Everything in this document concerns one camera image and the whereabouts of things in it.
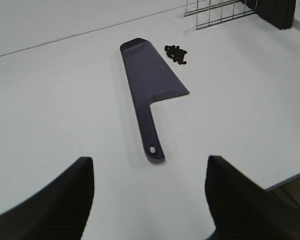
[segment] wire rack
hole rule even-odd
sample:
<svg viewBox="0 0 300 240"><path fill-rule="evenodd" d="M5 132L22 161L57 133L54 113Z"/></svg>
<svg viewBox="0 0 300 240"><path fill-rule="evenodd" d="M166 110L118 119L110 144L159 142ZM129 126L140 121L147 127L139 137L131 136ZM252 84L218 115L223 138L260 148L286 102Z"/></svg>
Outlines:
<svg viewBox="0 0 300 240"><path fill-rule="evenodd" d="M247 0L196 0L196 7L189 9L191 4L186 0L184 16L195 15L195 29L205 29L234 19L254 14L247 6Z"/></svg>

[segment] white table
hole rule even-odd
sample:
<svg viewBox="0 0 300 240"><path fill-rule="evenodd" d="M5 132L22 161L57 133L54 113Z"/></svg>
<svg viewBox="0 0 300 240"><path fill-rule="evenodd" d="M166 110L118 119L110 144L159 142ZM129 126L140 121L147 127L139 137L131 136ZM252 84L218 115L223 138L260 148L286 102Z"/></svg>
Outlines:
<svg viewBox="0 0 300 240"><path fill-rule="evenodd" d="M0 213L91 156L83 240L202 240L214 230L209 155L263 188L300 173L300 28L279 31L253 15L194 32L183 11L0 57ZM151 106L160 165L144 154L119 51L136 37L190 91ZM187 65L165 57L172 44L188 51Z"/></svg>

